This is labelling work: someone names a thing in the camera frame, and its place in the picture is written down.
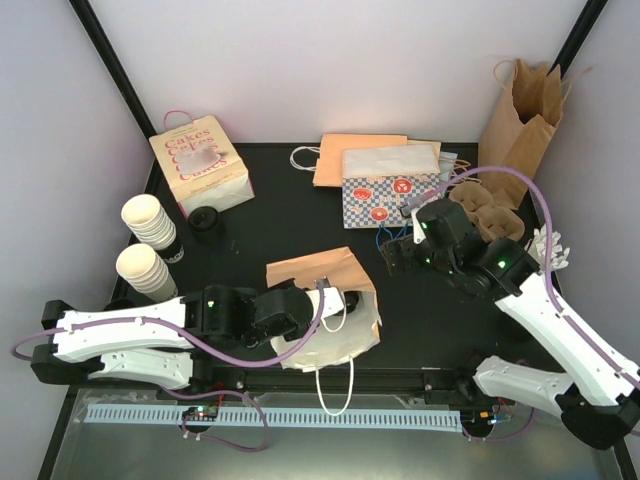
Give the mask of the orange paper bag white handles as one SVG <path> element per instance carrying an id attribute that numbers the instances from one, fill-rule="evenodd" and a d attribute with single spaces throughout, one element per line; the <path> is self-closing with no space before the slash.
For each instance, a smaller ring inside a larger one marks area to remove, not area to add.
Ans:
<path id="1" fill-rule="evenodd" d="M 283 360 L 284 369 L 315 375 L 316 393 L 325 414 L 343 415 L 353 395 L 354 360 L 380 343 L 381 316 L 373 282 L 347 247 L 271 263 L 266 267 L 267 285 L 284 280 L 308 294 L 313 313 L 320 316 L 310 339 L 299 351 Z M 328 367 L 349 367 L 349 383 L 344 405 L 327 408 L 320 372 Z"/>

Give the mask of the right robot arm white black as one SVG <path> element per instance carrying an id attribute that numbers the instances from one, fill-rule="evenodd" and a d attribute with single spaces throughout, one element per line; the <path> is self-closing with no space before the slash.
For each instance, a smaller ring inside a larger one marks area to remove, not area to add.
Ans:
<path id="1" fill-rule="evenodd" d="M 549 372 L 493 355 L 454 379 L 457 396 L 476 403 L 503 397 L 553 415 L 583 443 L 606 450 L 639 424 L 639 366 L 616 351 L 554 289 L 516 241 L 485 242 L 463 207 L 447 198 L 401 206 L 413 233 L 385 243 L 391 273 L 419 269 L 495 304 L 562 367 Z"/>

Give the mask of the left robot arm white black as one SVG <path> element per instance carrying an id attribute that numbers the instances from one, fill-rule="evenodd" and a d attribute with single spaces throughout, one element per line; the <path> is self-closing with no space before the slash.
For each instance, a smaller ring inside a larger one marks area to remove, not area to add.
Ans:
<path id="1" fill-rule="evenodd" d="M 202 399 L 215 384 L 211 359 L 244 369 L 280 365 L 309 342 L 326 304 L 322 291 L 292 283 L 263 293 L 211 285 L 154 305 L 101 312 L 50 301 L 35 335 L 46 341 L 24 359 L 45 384 L 117 378 Z"/>

